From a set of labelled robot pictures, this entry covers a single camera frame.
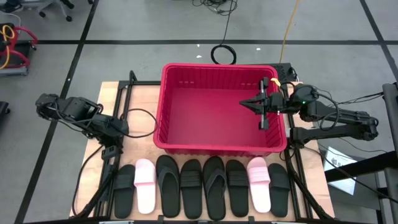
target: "black flip flop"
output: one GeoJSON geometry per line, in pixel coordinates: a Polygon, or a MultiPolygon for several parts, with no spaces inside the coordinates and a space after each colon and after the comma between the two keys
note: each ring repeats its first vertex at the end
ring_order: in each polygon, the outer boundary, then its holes
{"type": "Polygon", "coordinates": [[[162,197],[162,211],[167,218],[180,213],[180,173],[170,156],[160,156],[156,161],[156,176],[162,197]]]}
{"type": "Polygon", "coordinates": [[[185,216],[197,219],[201,215],[201,165],[197,159],[187,161],[181,169],[180,188],[185,216]]]}
{"type": "Polygon", "coordinates": [[[209,217],[214,221],[222,220],[225,217],[226,176],[223,161],[218,156],[213,156],[205,162],[203,186],[209,217]]]}
{"type": "Polygon", "coordinates": [[[236,160],[226,163],[229,201],[231,211],[236,217],[245,217],[249,213],[249,179],[244,165],[236,160]]]}
{"type": "Polygon", "coordinates": [[[132,210],[134,197],[134,174],[136,168],[133,165],[125,165],[119,169],[114,181],[114,216],[127,218],[132,210]]]}
{"type": "Polygon", "coordinates": [[[289,176],[283,166],[273,163],[268,167],[269,196],[271,199],[271,213],[276,217],[286,217],[287,201],[289,199],[289,176]]]}

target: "yellow cable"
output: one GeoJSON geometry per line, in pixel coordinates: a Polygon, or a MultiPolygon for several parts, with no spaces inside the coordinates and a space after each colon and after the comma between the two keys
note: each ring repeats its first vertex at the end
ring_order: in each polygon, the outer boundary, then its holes
{"type": "MultiPolygon", "coordinates": [[[[9,25],[4,25],[4,26],[2,27],[2,32],[0,31],[0,34],[2,34],[2,37],[3,37],[4,41],[7,41],[7,38],[13,39],[13,38],[15,37],[14,30],[13,30],[9,25]],[[11,34],[12,34],[11,36],[8,36],[8,35],[7,35],[6,28],[8,28],[9,30],[11,30],[11,34]]],[[[4,65],[2,65],[2,66],[0,67],[0,69],[5,68],[5,67],[8,65],[8,62],[10,61],[10,49],[9,49],[8,46],[6,46],[6,50],[7,50],[6,62],[4,63],[4,65]]]]}
{"type": "Polygon", "coordinates": [[[294,17],[294,14],[296,14],[296,10],[297,10],[297,6],[299,5],[299,2],[300,2],[300,0],[296,0],[296,5],[294,6],[293,13],[290,16],[289,24],[287,24],[286,33],[285,33],[285,36],[284,36],[284,41],[282,43],[282,50],[280,51],[279,63],[282,62],[282,57],[284,56],[286,37],[287,37],[287,34],[289,33],[290,25],[292,25],[293,17],[294,17]]]}

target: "red plastic bin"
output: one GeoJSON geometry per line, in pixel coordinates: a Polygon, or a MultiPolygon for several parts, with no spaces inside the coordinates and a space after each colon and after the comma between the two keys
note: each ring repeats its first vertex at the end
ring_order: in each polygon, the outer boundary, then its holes
{"type": "MultiPolygon", "coordinates": [[[[259,93],[271,66],[170,63],[163,68],[154,143],[169,154],[267,156],[286,148],[283,116],[268,113],[269,129],[240,105],[259,93]]],[[[269,82],[267,93],[279,91],[269,82]]]]}

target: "white sign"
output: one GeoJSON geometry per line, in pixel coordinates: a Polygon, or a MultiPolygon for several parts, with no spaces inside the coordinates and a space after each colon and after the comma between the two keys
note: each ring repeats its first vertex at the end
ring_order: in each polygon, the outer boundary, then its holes
{"type": "MultiPolygon", "coordinates": [[[[336,149],[333,149],[332,147],[328,148],[329,150],[326,153],[326,159],[330,161],[333,165],[336,167],[341,167],[345,166],[347,164],[351,164],[356,162],[354,159],[352,159],[350,156],[347,156],[336,149]]],[[[324,163],[325,165],[323,166],[323,170],[330,170],[334,169],[332,165],[330,165],[327,161],[324,163]]],[[[344,179],[344,180],[337,180],[328,183],[329,185],[332,185],[336,187],[337,189],[340,189],[350,195],[354,195],[354,189],[355,189],[355,181],[353,179],[344,179]]]]}

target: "black floor line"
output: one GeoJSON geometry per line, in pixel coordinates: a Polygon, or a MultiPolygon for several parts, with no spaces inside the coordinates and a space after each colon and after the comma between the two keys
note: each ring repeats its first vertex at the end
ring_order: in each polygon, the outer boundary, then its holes
{"type": "Polygon", "coordinates": [[[396,80],[398,80],[397,64],[396,64],[394,58],[392,57],[390,50],[387,47],[388,42],[384,41],[383,36],[381,35],[381,32],[376,24],[376,21],[374,20],[372,13],[371,13],[368,5],[366,4],[366,1],[365,0],[359,0],[359,1],[361,2],[363,10],[365,11],[366,17],[368,18],[369,23],[371,24],[373,32],[377,37],[377,40],[380,42],[381,49],[384,53],[384,56],[386,57],[386,60],[391,68],[391,71],[394,74],[396,80]]]}
{"type": "MultiPolygon", "coordinates": [[[[99,0],[95,0],[94,4],[91,7],[90,13],[89,13],[87,21],[86,21],[85,28],[83,29],[83,33],[81,34],[81,37],[80,37],[80,40],[78,43],[78,47],[76,49],[75,56],[73,57],[72,63],[70,65],[70,69],[69,69],[68,75],[65,79],[65,83],[63,85],[60,97],[66,97],[66,95],[68,93],[70,83],[72,81],[73,75],[76,70],[76,66],[78,64],[78,61],[79,61],[79,58],[81,55],[81,51],[83,50],[84,41],[87,38],[87,34],[90,29],[91,22],[93,21],[93,18],[94,18],[94,14],[95,14],[95,11],[96,11],[96,8],[98,5],[98,1],[99,0]]],[[[45,158],[47,157],[47,152],[49,151],[51,141],[54,136],[56,127],[57,127],[57,122],[52,121],[50,124],[49,130],[47,131],[47,134],[45,135],[45,139],[44,139],[42,148],[40,150],[39,157],[38,157],[36,165],[34,167],[32,176],[30,177],[30,181],[26,188],[24,198],[22,199],[21,205],[19,207],[18,214],[17,214],[17,217],[14,222],[16,224],[20,224],[20,223],[24,222],[26,213],[29,209],[30,201],[32,200],[32,196],[34,194],[37,182],[39,181],[40,173],[42,171],[45,158]]]]}
{"type": "MultiPolygon", "coordinates": [[[[178,45],[219,44],[222,40],[85,40],[98,45],[178,45]]],[[[226,44],[282,44],[283,40],[225,40],[226,44]]],[[[79,44],[80,40],[39,40],[39,44],[79,44]]],[[[286,40],[287,45],[398,45],[398,40],[286,40]]]]}

